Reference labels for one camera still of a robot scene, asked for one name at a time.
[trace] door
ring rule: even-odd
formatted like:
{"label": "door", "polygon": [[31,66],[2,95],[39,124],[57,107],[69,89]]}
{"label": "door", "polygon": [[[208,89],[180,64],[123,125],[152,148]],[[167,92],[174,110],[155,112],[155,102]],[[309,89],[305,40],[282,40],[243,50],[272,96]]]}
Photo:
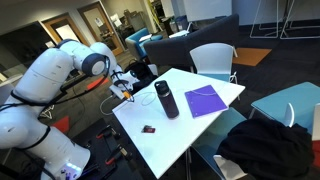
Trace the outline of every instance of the door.
{"label": "door", "polygon": [[68,13],[42,21],[56,42],[63,39],[74,39],[89,45]]}
{"label": "door", "polygon": [[78,12],[97,42],[104,42],[114,55],[123,52],[120,41],[113,31],[100,2],[79,8]]}

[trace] blue chair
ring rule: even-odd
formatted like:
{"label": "blue chair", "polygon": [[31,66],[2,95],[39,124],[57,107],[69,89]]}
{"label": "blue chair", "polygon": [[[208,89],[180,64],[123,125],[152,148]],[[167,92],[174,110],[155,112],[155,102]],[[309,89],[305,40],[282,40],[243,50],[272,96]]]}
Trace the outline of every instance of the blue chair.
{"label": "blue chair", "polygon": [[128,46],[129,52],[136,58],[136,60],[143,60],[147,57],[147,53],[144,50],[143,45],[149,41],[157,41],[163,38],[162,35],[153,35],[151,38],[146,39],[144,41],[139,41],[142,37],[149,35],[149,31],[147,28],[140,29],[134,34],[128,36],[125,39],[125,42]]}
{"label": "blue chair", "polygon": [[262,99],[254,101],[249,119],[256,110],[269,119],[277,120],[285,124],[283,112],[286,111],[287,104],[290,103],[294,109],[294,123],[308,129],[312,134],[315,105],[320,102],[320,87],[304,82]]}
{"label": "blue chair", "polygon": [[217,149],[227,137],[229,131],[238,123],[246,120],[238,111],[230,107],[200,135],[200,137],[192,144],[192,148],[206,161],[206,163],[221,177],[225,179],[219,166],[216,164],[213,156]]}

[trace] black water bottle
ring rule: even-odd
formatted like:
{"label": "black water bottle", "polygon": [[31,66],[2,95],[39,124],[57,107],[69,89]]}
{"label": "black water bottle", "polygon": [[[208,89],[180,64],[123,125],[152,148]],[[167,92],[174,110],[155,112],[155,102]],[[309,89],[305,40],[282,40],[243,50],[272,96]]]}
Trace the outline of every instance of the black water bottle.
{"label": "black water bottle", "polygon": [[157,90],[159,100],[168,118],[173,119],[178,117],[179,110],[167,82],[164,80],[157,81],[154,87]]}

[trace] couch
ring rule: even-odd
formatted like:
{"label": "couch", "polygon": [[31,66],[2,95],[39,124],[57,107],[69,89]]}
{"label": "couch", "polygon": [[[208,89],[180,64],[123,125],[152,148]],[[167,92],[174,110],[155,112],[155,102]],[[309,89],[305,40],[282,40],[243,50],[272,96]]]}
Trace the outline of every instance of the couch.
{"label": "couch", "polygon": [[190,50],[214,42],[233,46],[238,38],[238,33],[239,15],[232,14],[189,33],[187,36],[146,42],[144,49],[152,64],[194,68]]}
{"label": "couch", "polygon": [[136,58],[136,60],[143,60],[147,57],[146,51],[143,47],[146,42],[157,41],[163,38],[162,35],[153,35],[150,39],[139,42],[141,37],[149,34],[150,33],[147,28],[142,28],[125,39],[129,52]]}

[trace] black jacket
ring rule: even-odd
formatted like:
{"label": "black jacket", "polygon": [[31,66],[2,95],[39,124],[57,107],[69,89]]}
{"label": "black jacket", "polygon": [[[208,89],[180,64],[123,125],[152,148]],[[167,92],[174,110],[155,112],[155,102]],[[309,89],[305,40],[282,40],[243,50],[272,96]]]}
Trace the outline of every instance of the black jacket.
{"label": "black jacket", "polygon": [[217,154],[237,163],[256,179],[302,179],[314,160],[311,135],[268,119],[250,119],[228,133]]}

